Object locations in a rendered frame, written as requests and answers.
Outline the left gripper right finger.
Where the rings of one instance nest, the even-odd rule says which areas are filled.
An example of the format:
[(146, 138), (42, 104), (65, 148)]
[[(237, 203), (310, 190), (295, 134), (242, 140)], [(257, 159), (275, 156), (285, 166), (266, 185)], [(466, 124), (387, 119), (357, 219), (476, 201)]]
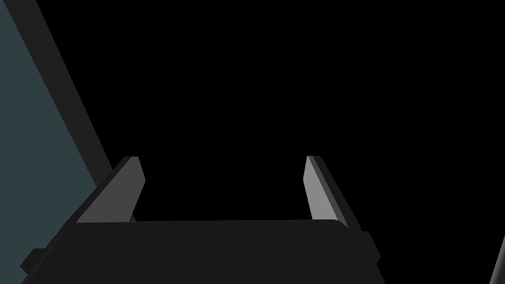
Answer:
[(362, 230), (321, 156), (306, 158), (303, 185), (313, 220), (337, 220), (352, 230)]

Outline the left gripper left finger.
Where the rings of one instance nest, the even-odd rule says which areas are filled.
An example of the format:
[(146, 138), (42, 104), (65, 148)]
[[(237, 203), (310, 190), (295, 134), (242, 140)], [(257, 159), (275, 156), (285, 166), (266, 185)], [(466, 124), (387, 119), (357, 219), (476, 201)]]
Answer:
[(77, 222), (128, 222), (144, 184), (139, 157), (125, 157)]

